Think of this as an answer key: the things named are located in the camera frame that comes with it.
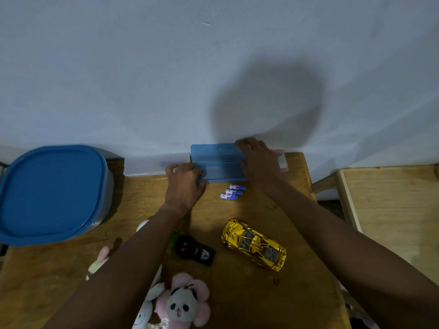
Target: yellow car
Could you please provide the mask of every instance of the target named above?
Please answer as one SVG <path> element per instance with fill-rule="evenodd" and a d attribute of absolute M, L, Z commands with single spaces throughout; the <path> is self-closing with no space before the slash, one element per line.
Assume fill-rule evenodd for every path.
<path fill-rule="evenodd" d="M 275 271 L 282 269 L 287 257 L 285 248 L 239 219 L 233 218 L 227 222 L 222 230 L 221 241 L 250 257 L 258 265 L 268 265 Z"/>

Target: forearm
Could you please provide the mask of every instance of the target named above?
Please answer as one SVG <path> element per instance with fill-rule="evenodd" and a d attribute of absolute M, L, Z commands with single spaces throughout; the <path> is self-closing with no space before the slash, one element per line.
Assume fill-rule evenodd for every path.
<path fill-rule="evenodd" d="M 439 287 L 399 256 L 355 231 L 287 182 L 274 180 L 264 189 L 370 315 L 383 313 L 377 309 L 382 307 L 378 298 L 384 304 L 398 300 L 400 311 L 406 302 L 419 309 L 438 310 Z"/>
<path fill-rule="evenodd" d="M 131 328 L 183 215 L 164 204 L 78 288 L 44 329 Z"/>

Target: person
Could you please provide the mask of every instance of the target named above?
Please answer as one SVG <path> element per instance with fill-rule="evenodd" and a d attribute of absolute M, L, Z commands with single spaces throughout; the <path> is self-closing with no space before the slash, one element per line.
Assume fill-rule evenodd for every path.
<path fill-rule="evenodd" d="M 277 203 L 380 328 L 438 327 L 435 283 L 284 181 L 276 155 L 264 142 L 246 138 L 236 145 L 247 158 L 244 176 Z M 206 188 L 207 182 L 196 184 L 202 173 L 190 163 L 168 166 L 164 204 L 43 328 L 130 329 L 174 228 Z"/>

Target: blue and white battery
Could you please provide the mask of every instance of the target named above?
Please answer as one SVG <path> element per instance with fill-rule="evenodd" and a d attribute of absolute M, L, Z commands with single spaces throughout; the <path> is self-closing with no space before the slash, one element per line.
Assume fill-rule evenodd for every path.
<path fill-rule="evenodd" d="M 234 195 L 234 194 L 221 194 L 220 198 L 221 199 L 238 199 L 238 196 Z"/>
<path fill-rule="evenodd" d="M 245 190 L 245 186 L 230 185 L 229 189 L 242 191 L 242 190 Z"/>
<path fill-rule="evenodd" d="M 226 194 L 228 195 L 242 195 L 241 190 L 234 190 L 234 189 L 226 189 Z"/>

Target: person's left hand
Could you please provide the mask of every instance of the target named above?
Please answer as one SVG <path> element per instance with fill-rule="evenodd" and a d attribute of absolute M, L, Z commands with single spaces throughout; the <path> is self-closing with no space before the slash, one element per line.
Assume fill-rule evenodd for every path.
<path fill-rule="evenodd" d="M 165 171 L 169 182 L 165 204 L 180 210 L 184 216 L 201 198 L 206 189 L 207 181 L 196 184 L 197 178 L 202 176 L 204 172 L 192 163 L 171 164 Z"/>

